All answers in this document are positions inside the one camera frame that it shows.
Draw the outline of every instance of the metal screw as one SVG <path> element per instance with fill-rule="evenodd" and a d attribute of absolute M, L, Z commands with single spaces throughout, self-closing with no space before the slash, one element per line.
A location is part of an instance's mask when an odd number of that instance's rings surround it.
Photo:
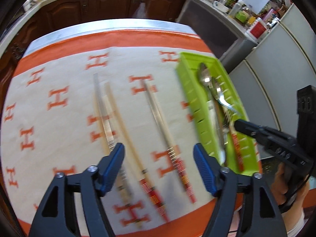
<path fill-rule="evenodd" d="M 89 171 L 89 172 L 95 172 L 95 171 L 97 171 L 97 169 L 98 169 L 97 166 L 89 166 L 89 167 L 88 167 L 88 171 Z"/>
<path fill-rule="evenodd" d="M 261 179 L 262 178 L 262 174 L 260 173 L 254 173 L 253 176 L 257 179 Z"/>
<path fill-rule="evenodd" d="M 56 173 L 56 177 L 57 178 L 62 178 L 62 177 L 64 177 L 64 173 L 63 172 L 57 172 Z"/>
<path fill-rule="evenodd" d="M 226 167 L 226 166 L 224 166 L 224 167 L 221 168 L 221 171 L 222 171 L 223 173 L 227 174 L 227 173 L 229 172 L 229 168 Z"/>

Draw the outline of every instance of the chopsticks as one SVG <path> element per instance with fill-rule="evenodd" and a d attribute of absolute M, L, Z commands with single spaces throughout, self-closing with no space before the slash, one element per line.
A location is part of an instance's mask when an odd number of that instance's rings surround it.
<path fill-rule="evenodd" d="M 115 98 L 113 96 L 113 93 L 112 93 L 112 90 L 111 90 L 109 83 L 107 83 L 105 85 L 105 90 L 106 90 L 106 94 L 108 96 L 110 106 L 112 107 L 113 115 L 115 116 L 115 119 L 118 122 L 120 131 L 121 131 L 122 136 L 125 140 L 124 144 L 128 148 L 127 152 L 126 152 L 126 157 L 129 161 L 131 159 L 133 159 L 135 161 L 135 164 L 137 167 L 137 169 L 134 170 L 134 171 L 136 171 L 136 173 L 135 173 L 136 178 L 139 181 L 144 192 L 149 197 L 152 204 L 155 206 L 159 215 L 162 217 L 162 219 L 165 222 L 168 222 L 169 218 L 166 214 L 163 200 L 162 200 L 159 192 L 155 188 L 153 182 L 151 181 L 149 174 L 148 174 L 148 170 L 144 167 L 144 165 L 141 161 L 141 158 L 140 158 L 140 156 L 139 156 L 139 154 L 138 154 L 138 152 L 133 144 L 133 141 L 132 141 L 132 139 L 131 139 L 131 137 L 126 129 L 126 126 L 124 124 L 123 118 L 122 118 L 121 113 L 120 113 L 118 106 L 116 104 L 116 101 L 115 101 Z"/>
<path fill-rule="evenodd" d="M 174 169 L 177 171 L 180 182 L 185 189 L 187 195 L 189 196 L 190 201 L 192 203 L 195 203 L 196 198 L 194 195 L 194 191 L 190 184 L 189 177 L 186 174 L 184 163 L 180 158 L 180 151 L 175 145 L 175 141 L 173 140 L 172 135 L 168 129 L 166 120 L 162 114 L 162 110 L 159 107 L 159 103 L 152 92 L 152 87 L 145 80 L 142 80 L 142 86 L 145 88 L 147 100 L 153 113 L 154 119 L 165 141 L 170 162 Z"/>
<path fill-rule="evenodd" d="M 94 108 L 95 108 L 95 112 L 98 118 L 98 127 L 100 128 L 100 131 L 103 137 L 106 138 L 107 144 L 108 144 L 106 147 L 105 140 L 104 138 L 102 138 L 103 139 L 102 148 L 104 150 L 105 155 L 109 155 L 110 152 L 114 149 L 116 142 L 115 142 L 113 132 L 111 129 L 109 114 L 106 113 L 107 111 L 107 109 L 105 108 L 106 105 L 104 104 L 102 100 L 98 74 L 94 74 L 93 77 L 94 77 L 94 93 L 95 93 L 94 94 Z M 136 213 L 133 211 L 133 209 L 131 208 L 132 193 L 127 184 L 127 178 L 126 178 L 125 170 L 123 167 L 119 170 L 119 173 L 116 177 L 115 184 L 120 194 L 121 200 L 126 206 L 129 214 L 132 216 L 132 218 L 134 218 L 134 223 L 137 225 L 138 228 L 141 228 L 142 222 L 139 219 L 139 217 L 136 215 Z"/>

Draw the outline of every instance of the metal spoon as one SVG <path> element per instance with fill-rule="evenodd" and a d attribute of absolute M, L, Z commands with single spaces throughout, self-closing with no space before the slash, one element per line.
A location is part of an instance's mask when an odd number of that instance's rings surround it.
<path fill-rule="evenodd" d="M 215 79 L 215 77 L 211 77 L 210 81 L 208 82 L 208 86 L 210 88 L 210 91 L 213 95 L 213 97 L 216 99 L 216 101 L 224 106 L 225 108 L 229 109 L 230 111 L 232 111 L 233 113 L 236 113 L 237 115 L 240 116 L 240 113 L 234 109 L 233 106 L 231 106 L 224 97 L 224 94 L 222 92 L 221 86 L 219 85 L 219 83 L 217 82 L 217 80 Z"/>
<path fill-rule="evenodd" d="M 209 73 L 209 69 L 206 67 L 206 65 L 202 62 L 200 63 L 200 68 L 197 70 L 197 76 L 199 78 L 200 83 L 204 87 L 207 96 L 208 96 L 208 102 L 207 102 L 207 107 L 209 109 L 209 117 L 211 120 L 211 123 L 214 125 L 217 131 L 217 136 L 219 138 L 219 143 L 222 147 L 222 152 L 220 153 L 220 158 L 219 158 L 219 164 L 224 164 L 226 161 L 226 149 L 225 149 L 225 144 L 227 143 L 227 133 L 223 128 L 221 119 L 219 117 L 220 111 L 219 111 L 219 106 L 216 102 L 214 102 L 214 98 L 211 94 L 210 88 L 209 88 L 209 82 L 211 79 L 211 75 Z"/>

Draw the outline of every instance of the wooden cabinet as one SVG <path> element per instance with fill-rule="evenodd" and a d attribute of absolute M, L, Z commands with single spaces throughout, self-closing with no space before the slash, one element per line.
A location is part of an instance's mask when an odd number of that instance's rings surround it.
<path fill-rule="evenodd" d="M 150 20 L 175 21 L 185 0 L 89 0 L 89 21 L 141 17 Z M 145 3 L 145 10 L 136 10 Z"/>
<path fill-rule="evenodd" d="M 88 19 L 88 0 L 57 0 L 44 6 L 40 13 L 49 32 L 91 21 Z"/>
<path fill-rule="evenodd" d="M 40 13 L 36 13 L 20 29 L 8 46 L 15 61 L 18 62 L 22 58 L 24 52 L 32 41 L 48 33 L 49 30 L 47 24 L 45 24 Z"/>
<path fill-rule="evenodd" d="M 89 0 L 89 21 L 131 18 L 138 0 Z"/>
<path fill-rule="evenodd" d="M 140 2 L 146 4 L 147 19 L 174 22 L 185 0 L 140 0 Z"/>

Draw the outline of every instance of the blue gripper pad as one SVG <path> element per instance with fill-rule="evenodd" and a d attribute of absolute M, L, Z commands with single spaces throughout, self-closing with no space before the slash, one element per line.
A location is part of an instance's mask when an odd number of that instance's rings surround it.
<path fill-rule="evenodd" d="M 100 186 L 100 192 L 104 196 L 109 192 L 115 182 L 116 176 L 122 166 L 125 156 L 125 148 L 122 143 L 117 143 L 110 153 L 110 155 L 103 157 L 99 164 L 99 177 L 98 183 Z"/>
<path fill-rule="evenodd" d="M 221 166 L 216 158 L 209 156 L 202 144 L 197 143 L 193 148 L 193 157 L 200 172 L 205 189 L 214 197 L 217 195 L 219 170 Z"/>

